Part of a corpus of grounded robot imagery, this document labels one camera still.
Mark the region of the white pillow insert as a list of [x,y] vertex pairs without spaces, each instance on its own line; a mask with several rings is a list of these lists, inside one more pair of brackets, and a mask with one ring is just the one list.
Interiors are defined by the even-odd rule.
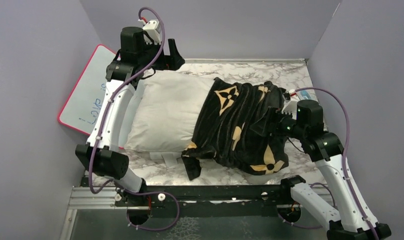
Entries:
[[126,153],[178,164],[214,80],[176,71],[159,71],[141,80],[142,98],[124,146]]

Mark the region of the black floral pillowcase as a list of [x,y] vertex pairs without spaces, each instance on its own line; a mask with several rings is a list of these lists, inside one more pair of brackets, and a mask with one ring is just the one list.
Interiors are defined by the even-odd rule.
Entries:
[[263,84],[227,83],[216,77],[199,113],[191,142],[182,151],[189,180],[201,174],[201,159],[247,174],[273,174],[289,166],[284,136],[260,136],[250,126],[269,107],[284,106],[285,89]]

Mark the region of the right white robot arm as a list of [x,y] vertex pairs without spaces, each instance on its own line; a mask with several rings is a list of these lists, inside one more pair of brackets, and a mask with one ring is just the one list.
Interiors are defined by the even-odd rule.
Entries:
[[300,141],[326,180],[337,206],[326,202],[299,176],[283,179],[278,196],[286,204],[295,200],[306,208],[325,229],[329,240],[384,240],[391,236],[389,225],[380,223],[372,214],[354,182],[340,139],[324,130],[323,108],[317,101],[298,101],[296,118],[269,107],[250,128],[263,137],[285,136]]

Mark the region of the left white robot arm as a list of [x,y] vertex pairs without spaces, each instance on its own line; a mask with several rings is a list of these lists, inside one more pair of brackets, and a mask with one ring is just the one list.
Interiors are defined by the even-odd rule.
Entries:
[[106,68],[103,103],[92,133],[85,144],[76,146],[75,155],[89,173],[89,186],[94,194],[92,175],[106,177],[128,192],[134,205],[146,201],[143,178],[129,168],[129,158],[119,152],[119,135],[128,104],[138,82],[148,69],[176,71],[185,60],[177,51],[174,39],[166,39],[164,26],[129,26],[120,34],[121,47]]

